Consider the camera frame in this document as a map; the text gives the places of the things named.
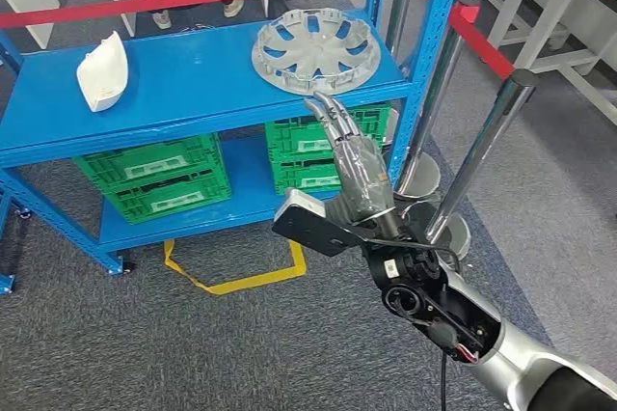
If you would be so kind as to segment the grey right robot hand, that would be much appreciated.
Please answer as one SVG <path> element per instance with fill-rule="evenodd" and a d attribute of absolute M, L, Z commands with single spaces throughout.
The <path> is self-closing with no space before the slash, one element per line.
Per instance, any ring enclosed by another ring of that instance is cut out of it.
<path fill-rule="evenodd" d="M 373 139 L 334 97 L 315 92 L 303 103 L 323 128 L 339 178 L 339 194 L 325 203 L 327 218 L 358 224 L 394 209 L 390 179 Z"/>

